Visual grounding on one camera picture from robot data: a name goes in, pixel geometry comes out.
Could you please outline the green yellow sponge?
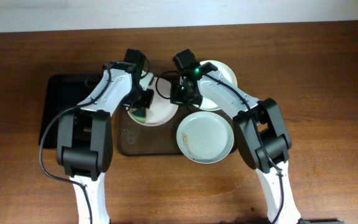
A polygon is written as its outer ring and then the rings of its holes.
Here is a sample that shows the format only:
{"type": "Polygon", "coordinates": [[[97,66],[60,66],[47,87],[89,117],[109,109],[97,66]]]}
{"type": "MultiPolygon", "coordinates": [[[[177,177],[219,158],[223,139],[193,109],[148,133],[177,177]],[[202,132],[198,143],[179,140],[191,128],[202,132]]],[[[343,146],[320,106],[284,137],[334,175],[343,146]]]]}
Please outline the green yellow sponge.
{"type": "Polygon", "coordinates": [[[140,123],[146,123],[147,108],[135,108],[131,111],[131,116],[140,123]]]}

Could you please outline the cream white plate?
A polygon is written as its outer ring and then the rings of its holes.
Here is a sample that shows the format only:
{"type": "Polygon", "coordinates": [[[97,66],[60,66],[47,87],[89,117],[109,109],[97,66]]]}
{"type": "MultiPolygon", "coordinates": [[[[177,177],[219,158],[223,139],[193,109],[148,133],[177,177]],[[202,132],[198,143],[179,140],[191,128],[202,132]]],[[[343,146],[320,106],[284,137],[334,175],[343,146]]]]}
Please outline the cream white plate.
{"type": "Polygon", "coordinates": [[[204,111],[223,110],[233,117],[241,110],[241,100],[228,87],[238,90],[234,72],[224,63],[205,60],[191,70],[202,96],[199,108],[204,111]]]}

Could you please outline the pink plate with sauce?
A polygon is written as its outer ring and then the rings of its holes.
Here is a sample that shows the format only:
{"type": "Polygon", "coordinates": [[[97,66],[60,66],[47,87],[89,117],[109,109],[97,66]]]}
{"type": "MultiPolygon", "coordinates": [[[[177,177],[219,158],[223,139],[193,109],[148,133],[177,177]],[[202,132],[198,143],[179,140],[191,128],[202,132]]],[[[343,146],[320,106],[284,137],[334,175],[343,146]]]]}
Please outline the pink plate with sauce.
{"type": "Polygon", "coordinates": [[[171,104],[170,100],[167,100],[165,98],[162,98],[156,91],[155,82],[157,81],[156,78],[154,78],[151,85],[149,85],[148,89],[151,89],[154,91],[154,98],[152,100],[152,104],[150,108],[147,108],[147,121],[146,123],[140,123],[136,121],[131,116],[131,111],[133,109],[130,109],[127,114],[130,116],[132,120],[134,120],[136,123],[141,124],[143,126],[160,126],[168,121],[170,121],[175,113],[178,110],[178,105],[171,104]]]}

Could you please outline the pale green plate with sauce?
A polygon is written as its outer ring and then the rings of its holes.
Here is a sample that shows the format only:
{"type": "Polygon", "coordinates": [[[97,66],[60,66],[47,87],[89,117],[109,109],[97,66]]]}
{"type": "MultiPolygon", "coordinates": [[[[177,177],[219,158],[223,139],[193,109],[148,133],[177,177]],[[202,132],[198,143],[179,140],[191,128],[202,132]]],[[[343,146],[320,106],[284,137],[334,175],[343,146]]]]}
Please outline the pale green plate with sauce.
{"type": "Polygon", "coordinates": [[[234,133],[222,116],[199,111],[181,121],[176,140],[179,149],[189,160],[212,164],[229,155],[234,146],[234,133]]]}

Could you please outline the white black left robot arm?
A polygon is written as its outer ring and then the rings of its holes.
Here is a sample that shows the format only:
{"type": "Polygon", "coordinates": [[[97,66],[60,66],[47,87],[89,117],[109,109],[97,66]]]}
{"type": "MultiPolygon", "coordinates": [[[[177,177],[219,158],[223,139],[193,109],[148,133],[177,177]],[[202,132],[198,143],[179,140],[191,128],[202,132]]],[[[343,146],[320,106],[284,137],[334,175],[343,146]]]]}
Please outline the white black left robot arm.
{"type": "Polygon", "coordinates": [[[73,185],[80,223],[110,223],[104,180],[112,161],[111,117],[122,103],[148,107],[153,94],[140,81],[151,79],[144,59],[103,65],[94,90],[58,115],[57,162],[73,185]]]}

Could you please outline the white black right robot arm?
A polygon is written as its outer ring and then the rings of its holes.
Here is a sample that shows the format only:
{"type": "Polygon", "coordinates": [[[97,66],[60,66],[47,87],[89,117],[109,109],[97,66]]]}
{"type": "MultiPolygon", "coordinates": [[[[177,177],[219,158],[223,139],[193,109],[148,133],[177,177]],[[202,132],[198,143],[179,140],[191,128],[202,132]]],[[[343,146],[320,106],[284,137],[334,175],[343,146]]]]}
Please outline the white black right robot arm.
{"type": "Polygon", "coordinates": [[[269,222],[300,223],[288,177],[291,139],[276,101],[248,95],[227,81],[210,62],[177,62],[175,66],[180,77],[173,84],[171,102],[200,105],[207,98],[217,104],[232,119],[243,161],[258,175],[269,222]]]}

